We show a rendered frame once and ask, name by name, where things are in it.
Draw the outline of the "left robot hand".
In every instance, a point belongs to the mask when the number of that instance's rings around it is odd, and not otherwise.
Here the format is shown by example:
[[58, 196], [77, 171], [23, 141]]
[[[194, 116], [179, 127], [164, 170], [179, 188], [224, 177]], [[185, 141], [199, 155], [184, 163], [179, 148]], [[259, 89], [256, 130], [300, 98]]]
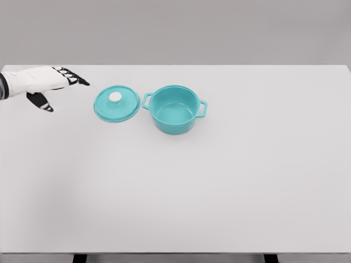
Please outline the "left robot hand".
[[25, 73], [29, 74], [28, 86], [25, 88], [26, 98], [37, 108], [47, 112], [53, 112], [54, 109], [44, 92], [60, 90], [75, 84], [90, 86], [85, 79], [64, 67], [35, 67], [25, 70]]

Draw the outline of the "teal pot lid white knob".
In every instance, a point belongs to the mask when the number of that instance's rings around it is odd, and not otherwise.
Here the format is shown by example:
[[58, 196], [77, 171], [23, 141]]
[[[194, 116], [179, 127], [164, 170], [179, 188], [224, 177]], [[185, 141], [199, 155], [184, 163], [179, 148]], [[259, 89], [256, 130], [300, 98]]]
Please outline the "teal pot lid white knob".
[[140, 108], [140, 97], [132, 89], [114, 85], [103, 89], [95, 98], [95, 114], [106, 122], [123, 122], [133, 117]]

